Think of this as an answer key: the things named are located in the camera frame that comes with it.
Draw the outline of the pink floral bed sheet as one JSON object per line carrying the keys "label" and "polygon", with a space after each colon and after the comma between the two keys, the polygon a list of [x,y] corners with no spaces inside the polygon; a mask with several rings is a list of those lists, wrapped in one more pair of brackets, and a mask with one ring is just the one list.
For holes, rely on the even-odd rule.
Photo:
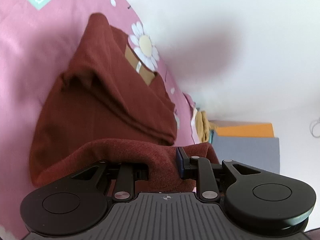
{"label": "pink floral bed sheet", "polygon": [[[151,0],[146,1],[152,11]],[[79,45],[92,13],[104,14],[129,36],[131,47],[147,35],[153,45],[145,63],[156,66],[176,106],[176,145],[199,142],[191,97],[178,87],[156,44],[159,22],[148,21],[134,0],[1,0],[1,239],[27,230],[20,203],[33,190],[29,150],[37,119],[56,79]]]}

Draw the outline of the light blue garment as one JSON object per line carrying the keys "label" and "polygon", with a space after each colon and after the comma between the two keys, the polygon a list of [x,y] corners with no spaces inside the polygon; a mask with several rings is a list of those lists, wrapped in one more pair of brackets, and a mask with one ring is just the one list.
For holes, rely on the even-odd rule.
{"label": "light blue garment", "polygon": [[210,130],[210,131],[209,131],[209,139],[208,139],[208,142],[209,142],[210,144],[213,143],[213,138],[214,138],[214,130]]}

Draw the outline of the dark red knit sweater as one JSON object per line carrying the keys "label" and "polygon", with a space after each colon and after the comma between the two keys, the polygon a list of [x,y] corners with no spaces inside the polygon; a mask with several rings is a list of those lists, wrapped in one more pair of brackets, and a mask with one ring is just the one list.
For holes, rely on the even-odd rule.
{"label": "dark red knit sweater", "polygon": [[42,187],[97,161],[144,163],[141,191],[188,192],[195,181],[176,165],[175,105],[163,79],[150,84],[125,57],[128,36],[92,14],[68,69],[40,113],[29,155],[32,184]]}

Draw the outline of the mustard yellow garment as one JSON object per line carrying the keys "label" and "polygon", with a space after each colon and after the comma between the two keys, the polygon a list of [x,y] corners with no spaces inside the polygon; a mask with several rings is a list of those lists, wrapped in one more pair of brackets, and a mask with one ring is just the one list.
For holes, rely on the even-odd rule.
{"label": "mustard yellow garment", "polygon": [[200,142],[208,142],[209,131],[215,131],[217,129],[217,125],[208,120],[207,113],[205,111],[197,111],[195,115],[195,127]]}

